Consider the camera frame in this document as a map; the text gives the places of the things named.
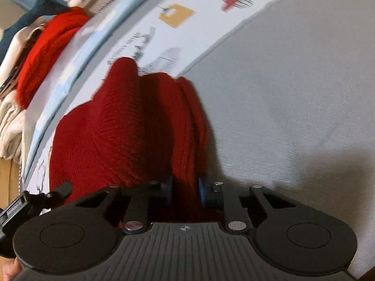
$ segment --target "white folded fabric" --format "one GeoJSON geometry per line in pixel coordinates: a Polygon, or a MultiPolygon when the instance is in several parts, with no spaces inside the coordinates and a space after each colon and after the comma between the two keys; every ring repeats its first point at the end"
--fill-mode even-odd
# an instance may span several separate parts
{"type": "Polygon", "coordinates": [[[19,163],[21,158],[22,128],[26,110],[21,111],[0,133],[0,156],[19,163]]]}

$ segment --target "folded red cloth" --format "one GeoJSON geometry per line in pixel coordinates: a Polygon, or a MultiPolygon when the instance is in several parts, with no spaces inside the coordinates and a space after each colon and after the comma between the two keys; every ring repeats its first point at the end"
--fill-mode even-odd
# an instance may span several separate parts
{"type": "Polygon", "coordinates": [[[62,118],[49,165],[50,189],[69,180],[68,201],[108,185],[131,187],[174,175],[173,206],[163,221],[207,221],[198,177],[206,171],[207,121],[185,78],[138,76],[135,62],[118,59],[93,96],[62,118]]]}
{"type": "Polygon", "coordinates": [[[63,49],[89,19],[82,8],[73,7],[71,11],[53,17],[48,23],[18,75],[17,102],[23,109],[27,109],[63,49]]]}

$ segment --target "wooden surface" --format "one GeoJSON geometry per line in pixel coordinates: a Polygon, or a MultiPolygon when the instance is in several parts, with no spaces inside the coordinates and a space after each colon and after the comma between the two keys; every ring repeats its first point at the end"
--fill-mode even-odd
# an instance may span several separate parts
{"type": "MultiPolygon", "coordinates": [[[[0,207],[5,208],[18,196],[19,165],[0,158],[0,207]]],[[[0,257],[0,281],[3,281],[3,263],[0,257]]]]}

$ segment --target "yellow illustration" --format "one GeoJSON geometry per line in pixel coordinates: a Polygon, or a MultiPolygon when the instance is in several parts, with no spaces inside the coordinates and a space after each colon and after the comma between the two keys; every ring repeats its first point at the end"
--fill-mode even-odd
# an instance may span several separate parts
{"type": "Polygon", "coordinates": [[[159,19],[164,21],[169,26],[177,28],[193,14],[195,14],[195,11],[179,4],[173,4],[168,6],[160,14],[159,19]]]}

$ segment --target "gray fabric surface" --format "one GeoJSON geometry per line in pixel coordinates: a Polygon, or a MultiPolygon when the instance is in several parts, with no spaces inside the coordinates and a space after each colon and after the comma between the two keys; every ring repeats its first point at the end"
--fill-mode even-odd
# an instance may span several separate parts
{"type": "MultiPolygon", "coordinates": [[[[76,89],[158,1],[114,33],[76,89]]],[[[280,0],[183,73],[212,127],[211,175],[264,184],[347,222],[359,239],[356,277],[375,265],[374,5],[280,0]]]]}

